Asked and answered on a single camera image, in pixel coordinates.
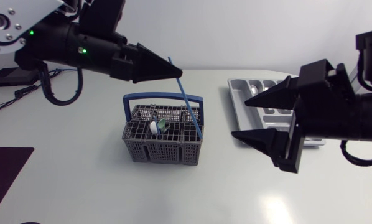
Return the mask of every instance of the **black mat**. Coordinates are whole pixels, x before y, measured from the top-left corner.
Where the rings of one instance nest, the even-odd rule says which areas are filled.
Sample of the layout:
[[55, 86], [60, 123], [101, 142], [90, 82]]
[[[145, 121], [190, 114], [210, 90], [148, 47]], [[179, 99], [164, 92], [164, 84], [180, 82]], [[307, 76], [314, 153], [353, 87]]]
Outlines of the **black mat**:
[[0, 147], [0, 203], [34, 148]]

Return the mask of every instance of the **black cable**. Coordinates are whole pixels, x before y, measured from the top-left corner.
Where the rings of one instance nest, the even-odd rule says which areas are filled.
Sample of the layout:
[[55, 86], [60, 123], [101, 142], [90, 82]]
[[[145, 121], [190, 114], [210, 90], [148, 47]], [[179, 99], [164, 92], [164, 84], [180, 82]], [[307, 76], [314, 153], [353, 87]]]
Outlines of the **black cable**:
[[68, 17], [71, 21], [75, 20], [76, 18], [78, 18], [78, 16], [80, 16], [81, 4], [82, 4], [82, 0], [78, 0], [77, 12], [74, 15]]
[[38, 67], [38, 71], [39, 71], [39, 80], [41, 81], [42, 91], [44, 92], [46, 99], [48, 99], [48, 101], [50, 101], [54, 105], [66, 106], [66, 105], [72, 104], [81, 95], [82, 86], [83, 86], [82, 68], [77, 68], [78, 88], [75, 91], [75, 95], [71, 99], [66, 100], [66, 101], [58, 100], [56, 99], [56, 97], [53, 96], [47, 65], [45, 63], [41, 63]]
[[8, 102], [5, 102], [2, 106], [0, 106], [0, 109], [5, 108], [5, 107], [7, 107], [9, 105], [12, 105], [16, 101], [17, 101], [17, 99], [13, 99], [13, 100], [10, 100]]
[[364, 167], [372, 166], [372, 159], [360, 159], [360, 158], [357, 158], [357, 157], [352, 156], [351, 154], [349, 154], [346, 151], [346, 143], [347, 142], [348, 141], [343, 140], [343, 141], [341, 141], [341, 145], [340, 145], [342, 154], [347, 159], [347, 161], [351, 162], [352, 164], [354, 164], [356, 166], [364, 166]]
[[[76, 70], [75, 69], [66, 69], [66, 68], [65, 69], [55, 69], [55, 70], [49, 71], [49, 73], [53, 72], [53, 75], [49, 76], [49, 78], [54, 78], [57, 75], [59, 75], [60, 73], [62, 73], [63, 71], [76, 71]], [[12, 105], [14, 102], [16, 102], [17, 100], [20, 100], [23, 96], [25, 96], [29, 93], [32, 93], [34, 90], [38, 89], [40, 86], [41, 86], [41, 84], [40, 85], [34, 85], [34, 88], [30, 88], [32, 86], [29, 86], [29, 87], [26, 87], [26, 88], [15, 91], [15, 95], [16, 95], [16, 92], [21, 92], [22, 94], [18, 95], [17, 97], [15, 97], [12, 100], [9, 100], [9, 101], [4, 102], [4, 103], [0, 103], [0, 110], [7, 107], [7, 106]]]
[[359, 60], [358, 60], [358, 74], [357, 74], [357, 77], [358, 77], [358, 81], [359, 81], [359, 84], [363, 87], [363, 88], [365, 88], [366, 90], [368, 90], [368, 91], [372, 91], [372, 86], [369, 86], [366, 82], [365, 82], [365, 80], [364, 80], [364, 78], [363, 78], [363, 70], [364, 70], [364, 64], [365, 64], [365, 62], [364, 62], [364, 54], [363, 54], [363, 51], [362, 50], [360, 50], [359, 51], [360, 53], [359, 53]]

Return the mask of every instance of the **screw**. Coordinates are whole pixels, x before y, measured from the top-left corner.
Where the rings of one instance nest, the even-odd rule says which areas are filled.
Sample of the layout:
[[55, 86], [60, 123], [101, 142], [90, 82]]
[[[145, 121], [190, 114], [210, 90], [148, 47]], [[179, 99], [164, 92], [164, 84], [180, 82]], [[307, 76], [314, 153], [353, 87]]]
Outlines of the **screw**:
[[10, 15], [14, 15], [15, 11], [12, 9], [12, 8], [9, 8], [7, 10], [8, 13], [10, 13]]

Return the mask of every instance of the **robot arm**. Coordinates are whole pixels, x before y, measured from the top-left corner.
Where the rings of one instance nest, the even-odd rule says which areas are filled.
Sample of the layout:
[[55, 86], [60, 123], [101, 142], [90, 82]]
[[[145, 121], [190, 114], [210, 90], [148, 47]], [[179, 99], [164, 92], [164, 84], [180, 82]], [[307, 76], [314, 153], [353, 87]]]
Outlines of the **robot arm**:
[[[356, 36], [360, 51], [358, 80], [372, 92], [372, 32]], [[233, 137], [268, 155], [280, 170], [298, 172], [305, 137], [341, 139], [342, 153], [357, 166], [372, 166], [346, 151], [348, 140], [372, 141], [372, 93], [356, 95], [343, 64], [321, 60], [300, 69], [299, 77], [252, 97], [246, 106], [294, 109], [289, 132], [258, 129], [232, 132]]]
[[[115, 32], [125, 0], [86, 1], [82, 8], [80, 3], [81, 0], [32, 0], [27, 4], [0, 0], [0, 53], [16, 51], [15, 61], [22, 69], [38, 69], [50, 102], [63, 106], [78, 98], [82, 69], [134, 83], [182, 75], [179, 68], [141, 44], [128, 44], [125, 36]], [[75, 8], [76, 16], [65, 15]], [[73, 22], [78, 15], [79, 22]], [[58, 101], [53, 97], [44, 61], [78, 69], [78, 90], [72, 100]]]

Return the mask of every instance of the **blue basket handle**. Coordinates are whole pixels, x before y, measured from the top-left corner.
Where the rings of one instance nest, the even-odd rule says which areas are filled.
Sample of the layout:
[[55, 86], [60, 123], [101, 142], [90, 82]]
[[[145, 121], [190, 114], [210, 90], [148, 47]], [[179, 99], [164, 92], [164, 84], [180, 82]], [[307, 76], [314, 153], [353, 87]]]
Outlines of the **blue basket handle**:
[[[203, 98], [199, 96], [188, 95], [188, 94], [186, 94], [186, 97], [189, 101], [198, 103], [198, 106], [200, 107], [200, 124], [204, 125]], [[146, 92], [146, 93], [126, 94], [123, 97], [126, 121], [131, 120], [131, 109], [129, 108], [129, 100], [140, 100], [140, 99], [149, 99], [149, 98], [184, 100], [182, 94], [180, 93]]]

